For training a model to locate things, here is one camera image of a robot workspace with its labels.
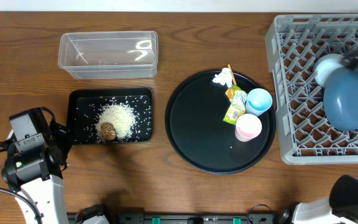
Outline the brown food lump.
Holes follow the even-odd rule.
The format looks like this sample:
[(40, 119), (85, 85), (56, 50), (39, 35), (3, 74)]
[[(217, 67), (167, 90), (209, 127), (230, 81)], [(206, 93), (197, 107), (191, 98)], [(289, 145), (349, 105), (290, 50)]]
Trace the brown food lump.
[(101, 132), (102, 139), (105, 141), (113, 141), (116, 138), (116, 130), (112, 123), (109, 122), (102, 123), (100, 132)]

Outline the white tissue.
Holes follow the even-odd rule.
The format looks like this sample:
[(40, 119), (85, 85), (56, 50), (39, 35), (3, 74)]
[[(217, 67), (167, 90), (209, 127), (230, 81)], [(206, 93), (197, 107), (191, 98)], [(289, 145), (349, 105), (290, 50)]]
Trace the white tissue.
[(222, 86), (227, 86), (228, 88), (232, 87), (232, 74), (231, 69), (225, 67), (221, 72), (214, 76), (212, 79), (213, 83), (219, 83)]

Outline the green yellow snack wrapper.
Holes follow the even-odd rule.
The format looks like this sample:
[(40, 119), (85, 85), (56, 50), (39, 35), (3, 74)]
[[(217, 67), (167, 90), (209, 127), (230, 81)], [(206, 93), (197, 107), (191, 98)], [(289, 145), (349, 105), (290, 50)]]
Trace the green yellow snack wrapper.
[(230, 106), (226, 111), (223, 121), (235, 124), (237, 119), (246, 112), (245, 102), (247, 93), (236, 85), (232, 85), (225, 92), (229, 98)]

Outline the pink cup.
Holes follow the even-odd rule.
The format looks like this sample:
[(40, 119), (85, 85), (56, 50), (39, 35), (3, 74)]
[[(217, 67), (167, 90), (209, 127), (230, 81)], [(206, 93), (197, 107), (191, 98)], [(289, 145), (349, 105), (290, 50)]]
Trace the pink cup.
[(260, 119), (253, 114), (243, 114), (236, 121), (235, 136), (239, 141), (247, 142), (256, 138), (262, 131)]

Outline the dark blue plate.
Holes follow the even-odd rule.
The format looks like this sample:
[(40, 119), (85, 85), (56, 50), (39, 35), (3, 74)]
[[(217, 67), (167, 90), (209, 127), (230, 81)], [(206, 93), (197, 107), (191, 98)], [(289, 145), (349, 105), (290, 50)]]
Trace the dark blue plate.
[(333, 71), (326, 81), (323, 106), (334, 128), (358, 129), (358, 71), (345, 67)]

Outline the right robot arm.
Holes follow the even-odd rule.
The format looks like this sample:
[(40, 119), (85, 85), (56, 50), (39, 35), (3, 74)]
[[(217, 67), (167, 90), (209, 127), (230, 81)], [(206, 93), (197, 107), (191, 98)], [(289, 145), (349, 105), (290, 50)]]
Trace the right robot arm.
[[(319, 59), (314, 67), (324, 80), (323, 106), (331, 125), (340, 131), (358, 129), (358, 49), (340, 62)], [(282, 223), (358, 223), (358, 180), (344, 175), (329, 197), (299, 203)]]

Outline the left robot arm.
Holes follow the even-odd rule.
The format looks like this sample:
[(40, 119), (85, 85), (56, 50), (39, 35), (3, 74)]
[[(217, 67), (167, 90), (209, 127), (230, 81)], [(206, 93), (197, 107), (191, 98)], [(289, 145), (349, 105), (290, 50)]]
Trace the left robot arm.
[(10, 116), (12, 130), (0, 142), (7, 158), (2, 179), (12, 191), (27, 223), (68, 223), (62, 172), (73, 144), (69, 129), (45, 119), (46, 107)]

